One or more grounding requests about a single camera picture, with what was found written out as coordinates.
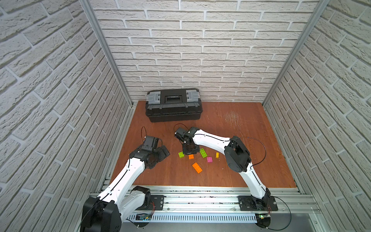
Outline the green long lego brick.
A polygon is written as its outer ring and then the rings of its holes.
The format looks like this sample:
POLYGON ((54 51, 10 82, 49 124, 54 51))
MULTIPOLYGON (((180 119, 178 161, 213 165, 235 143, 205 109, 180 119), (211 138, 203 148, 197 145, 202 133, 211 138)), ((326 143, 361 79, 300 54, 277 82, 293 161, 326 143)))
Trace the green long lego brick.
POLYGON ((200 154, 203 158, 206 158, 208 156, 203 148, 200 149, 200 154))

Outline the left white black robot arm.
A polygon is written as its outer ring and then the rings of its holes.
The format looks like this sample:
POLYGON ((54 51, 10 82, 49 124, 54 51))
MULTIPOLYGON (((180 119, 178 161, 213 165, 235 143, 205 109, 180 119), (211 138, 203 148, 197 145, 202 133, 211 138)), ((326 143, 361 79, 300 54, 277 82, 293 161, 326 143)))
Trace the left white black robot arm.
POLYGON ((137 209, 154 212, 150 189, 141 186, 131 188, 145 169, 169 156, 162 140, 147 136, 143 143, 130 153, 122 171, 97 197, 89 197, 84 205, 79 232, 119 232, 124 220, 137 209))

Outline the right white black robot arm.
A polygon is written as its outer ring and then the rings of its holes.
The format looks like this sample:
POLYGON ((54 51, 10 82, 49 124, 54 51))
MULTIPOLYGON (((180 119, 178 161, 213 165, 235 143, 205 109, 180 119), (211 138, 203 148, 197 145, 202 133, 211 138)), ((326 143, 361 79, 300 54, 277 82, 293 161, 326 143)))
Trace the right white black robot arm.
POLYGON ((174 135, 182 144, 185 155, 200 152, 200 146, 211 148, 223 154, 228 167, 239 173, 249 187, 251 196, 248 199, 252 207, 257 210, 268 208, 271 193, 255 172, 250 152, 239 137, 221 137, 195 127, 189 130, 179 128, 174 135))

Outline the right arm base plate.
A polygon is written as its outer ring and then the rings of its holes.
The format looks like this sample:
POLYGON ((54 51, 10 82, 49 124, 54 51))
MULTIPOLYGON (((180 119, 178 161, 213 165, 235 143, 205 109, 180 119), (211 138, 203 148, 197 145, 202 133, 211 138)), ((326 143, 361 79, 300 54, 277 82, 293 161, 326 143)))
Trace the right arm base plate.
POLYGON ((273 196, 258 199, 253 196, 238 196, 241 211, 278 211, 276 200, 273 196))

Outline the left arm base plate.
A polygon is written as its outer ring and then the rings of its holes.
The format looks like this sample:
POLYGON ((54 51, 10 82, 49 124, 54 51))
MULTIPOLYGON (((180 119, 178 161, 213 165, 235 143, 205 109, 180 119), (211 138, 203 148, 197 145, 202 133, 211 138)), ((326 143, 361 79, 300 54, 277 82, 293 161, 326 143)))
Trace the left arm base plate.
POLYGON ((137 208, 140 211, 162 211, 164 206, 164 195, 151 195, 147 203, 144 203, 141 207, 137 208))

